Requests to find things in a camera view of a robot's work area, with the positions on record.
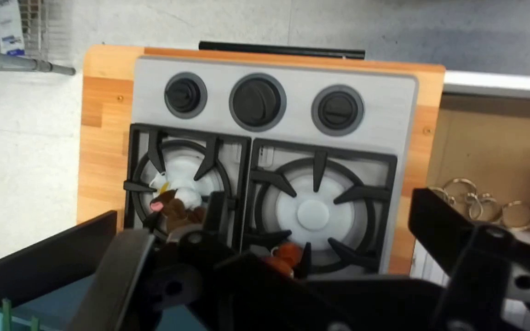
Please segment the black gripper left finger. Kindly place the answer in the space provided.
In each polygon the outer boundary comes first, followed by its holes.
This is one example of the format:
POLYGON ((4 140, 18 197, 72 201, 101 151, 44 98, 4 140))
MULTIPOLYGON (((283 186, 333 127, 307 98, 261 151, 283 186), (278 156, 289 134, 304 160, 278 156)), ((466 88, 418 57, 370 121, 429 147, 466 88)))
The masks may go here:
POLYGON ((228 197, 223 191, 210 195, 202 226, 180 237, 179 252, 186 265, 201 272, 234 270, 237 252, 228 245, 228 197))

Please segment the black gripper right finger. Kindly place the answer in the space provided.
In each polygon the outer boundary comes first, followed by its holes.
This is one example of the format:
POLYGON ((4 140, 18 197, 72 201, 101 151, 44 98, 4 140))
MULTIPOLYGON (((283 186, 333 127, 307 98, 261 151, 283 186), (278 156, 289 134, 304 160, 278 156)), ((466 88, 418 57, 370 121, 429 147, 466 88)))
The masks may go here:
POLYGON ((409 230, 451 280, 473 289, 530 289, 530 243, 499 224, 471 221, 434 190, 412 191, 409 230))

